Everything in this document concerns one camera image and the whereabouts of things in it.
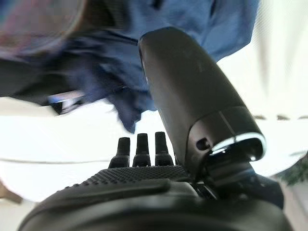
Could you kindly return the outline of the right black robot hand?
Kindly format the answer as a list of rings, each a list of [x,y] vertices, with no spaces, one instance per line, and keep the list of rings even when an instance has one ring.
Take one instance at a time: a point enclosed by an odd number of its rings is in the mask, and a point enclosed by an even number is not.
[[[266,140],[226,76],[187,34],[163,28],[139,41],[165,132],[118,141],[107,169],[39,203],[21,231],[290,231],[279,184],[251,163]]]

